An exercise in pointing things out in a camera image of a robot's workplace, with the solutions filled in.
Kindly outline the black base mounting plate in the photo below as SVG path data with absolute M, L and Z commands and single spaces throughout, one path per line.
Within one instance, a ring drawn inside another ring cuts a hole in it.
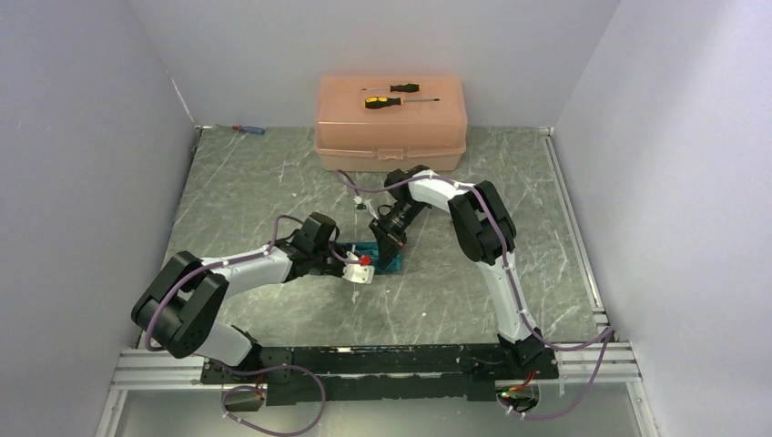
M 235 375 L 206 361 L 205 385 L 262 382 L 269 406 L 294 405 L 320 397 L 328 401 L 464 398 L 494 401 L 508 381 L 555 380 L 551 349 L 514 353 L 497 343 L 354 347 L 265 347 L 259 369 L 264 377 Z

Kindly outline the teal cloth napkin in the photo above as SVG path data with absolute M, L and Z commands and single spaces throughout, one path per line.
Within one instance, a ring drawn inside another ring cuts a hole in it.
M 384 267 L 381 265 L 381 253 L 379 252 L 378 245 L 375 241 L 342 242 L 337 243 L 337 246 L 339 246 L 343 252 L 352 252 L 358 258 L 364 257 L 365 260 L 374 267 L 376 275 L 401 271 L 401 254 L 397 254 Z

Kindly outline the small yellow-black screwdriver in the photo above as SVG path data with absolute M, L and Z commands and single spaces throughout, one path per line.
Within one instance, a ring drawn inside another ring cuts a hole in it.
M 421 86 L 417 83 L 406 83 L 406 84 L 398 84 L 398 85 L 388 85 L 388 86 L 376 86 L 376 87 L 364 87 L 361 89 L 361 91 L 377 91 L 377 92 L 388 92 L 388 93 L 396 93 L 396 94 L 413 94 L 417 93 L 421 90 Z

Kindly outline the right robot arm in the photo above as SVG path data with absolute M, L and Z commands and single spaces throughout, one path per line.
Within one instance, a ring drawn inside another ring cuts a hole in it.
M 406 229 L 425 208 L 450 214 L 462 253 L 482 273 L 491 296 L 507 374 L 522 378 L 548 357 L 541 332 L 527 310 L 515 271 L 516 229 L 493 183 L 463 184 L 425 166 L 387 175 L 384 189 L 395 199 L 389 211 L 371 221 L 378 266 L 386 269 L 407 242 Z

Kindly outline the aluminium frame rail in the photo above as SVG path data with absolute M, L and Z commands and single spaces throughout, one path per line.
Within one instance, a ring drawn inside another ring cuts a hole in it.
M 643 377 L 633 349 L 627 342 L 608 346 L 605 354 L 598 345 L 557 355 L 559 377 L 550 380 L 564 395 L 570 384 L 584 384 L 592 371 L 600 383 L 622 383 L 627 389 L 635 414 L 635 423 L 643 436 L 658 436 L 659 427 L 647 399 Z M 191 356 L 176 359 L 166 352 L 145 349 L 125 349 L 118 356 L 110 383 L 107 401 L 97 426 L 97 436 L 115 436 L 127 396 L 132 391 L 225 391 L 233 383 L 205 384 L 201 374 L 206 360 Z

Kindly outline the large yellow-black screwdriver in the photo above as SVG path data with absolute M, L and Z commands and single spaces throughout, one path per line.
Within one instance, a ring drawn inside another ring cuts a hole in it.
M 367 97 L 363 101 L 365 109 L 378 110 L 386 107 L 402 107 L 406 104 L 439 102 L 439 98 L 406 99 L 403 97 Z

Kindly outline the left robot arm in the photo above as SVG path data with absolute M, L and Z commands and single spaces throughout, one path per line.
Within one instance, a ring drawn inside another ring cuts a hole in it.
M 252 251 L 209 259 L 180 251 L 151 281 L 131 320 L 144 331 L 148 351 L 177 359 L 203 356 L 225 364 L 235 380 L 252 381 L 261 370 L 262 347 L 247 331 L 218 322 L 222 304 L 307 275 L 340 277 L 343 264 L 332 247 L 339 232 L 332 218 L 313 212 L 287 237 L 273 237 Z

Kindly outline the red-blue screwdriver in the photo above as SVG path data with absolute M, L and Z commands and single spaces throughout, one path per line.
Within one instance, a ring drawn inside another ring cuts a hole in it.
M 263 136 L 266 133 L 266 130 L 262 127 L 252 127 L 252 126 L 242 126 L 242 125 L 233 125 L 233 126 L 217 125 L 217 127 L 228 128 L 236 132 L 249 134 L 249 135 L 257 135 L 257 136 Z

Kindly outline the pink plastic toolbox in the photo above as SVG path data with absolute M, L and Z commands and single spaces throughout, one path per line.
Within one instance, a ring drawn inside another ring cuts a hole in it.
M 417 83 L 413 94 L 361 91 Z M 439 98 L 439 102 L 365 109 L 367 97 Z M 347 172 L 390 172 L 425 165 L 457 167 L 466 151 L 468 118 L 456 76 L 325 76 L 320 81 L 314 133 L 322 166 Z

